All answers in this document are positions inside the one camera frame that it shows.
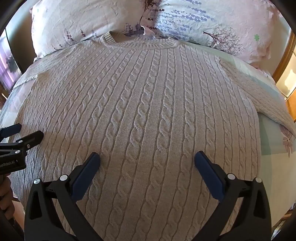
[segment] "sweater collar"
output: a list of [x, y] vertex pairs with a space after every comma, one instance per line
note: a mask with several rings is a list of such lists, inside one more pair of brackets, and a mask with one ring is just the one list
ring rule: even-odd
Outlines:
[[125, 49], [169, 49], [176, 48], [180, 42], [168, 39], [148, 39], [141, 37], [127, 37], [121, 33], [110, 31], [101, 36], [101, 40], [105, 46]]

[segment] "knit sweater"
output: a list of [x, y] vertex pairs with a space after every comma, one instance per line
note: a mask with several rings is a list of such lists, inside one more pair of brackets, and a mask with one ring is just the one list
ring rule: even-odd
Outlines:
[[39, 60], [19, 82], [35, 79], [16, 122], [21, 136], [42, 130], [44, 139], [12, 174], [15, 193], [25, 204], [35, 178], [56, 180], [97, 152], [99, 172], [78, 206], [105, 241], [190, 240], [217, 205], [194, 154], [251, 180], [260, 166], [257, 111], [294, 133], [280, 104], [224, 65], [171, 38], [116, 33]]

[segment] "sweater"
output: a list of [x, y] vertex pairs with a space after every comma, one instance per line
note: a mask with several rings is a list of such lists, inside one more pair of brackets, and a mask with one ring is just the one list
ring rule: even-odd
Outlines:
[[252, 180], [261, 156], [257, 112], [294, 134], [287, 110], [260, 86], [171, 38], [109, 32], [37, 61], [19, 84], [32, 79], [16, 122], [19, 136], [42, 130], [44, 139], [27, 168], [12, 173], [13, 190], [25, 205], [35, 178], [57, 180], [99, 153], [100, 169], [77, 205], [105, 241], [191, 240], [217, 205], [195, 153]]

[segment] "bedsheet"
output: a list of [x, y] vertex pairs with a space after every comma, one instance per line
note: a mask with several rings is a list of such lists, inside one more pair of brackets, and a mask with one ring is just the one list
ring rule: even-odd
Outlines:
[[[253, 67], [244, 64], [243, 61], [215, 49], [200, 45], [194, 45], [193, 47], [203, 48], [203, 50], [210, 53], [214, 52], [213, 54], [227, 60], [236, 66], [241, 72], [250, 75], [252, 80], [259, 83], [273, 95], [280, 94], [276, 86], [269, 79], [263, 76], [259, 71], [254, 71], [254, 69], [252, 69]], [[18, 110], [27, 94], [29, 94], [34, 81], [34, 77], [27, 79], [22, 78], [16, 84], [0, 114], [1, 127], [14, 123]], [[279, 124], [272, 121], [265, 115], [259, 114], [258, 117], [260, 123], [262, 150], [262, 168], [259, 176], [264, 181], [270, 200], [272, 222], [275, 224], [296, 199], [295, 193], [292, 192], [292, 189], [290, 192], [285, 192], [291, 187], [291, 184], [294, 183], [294, 175], [292, 175], [292, 173], [296, 169], [296, 165], [294, 165], [292, 160], [293, 158], [295, 159], [295, 139], [293, 139], [293, 136], [290, 135], [285, 128], [281, 128]]]

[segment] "pillowcase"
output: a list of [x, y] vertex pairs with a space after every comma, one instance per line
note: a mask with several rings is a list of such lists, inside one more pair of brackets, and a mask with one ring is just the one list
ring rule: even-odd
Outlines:
[[41, 0], [32, 8], [32, 41], [37, 57], [108, 31], [142, 31], [146, 0]]
[[278, 15], [268, 0], [153, 0], [141, 25], [161, 37], [216, 48], [257, 67], [263, 56], [270, 57]]

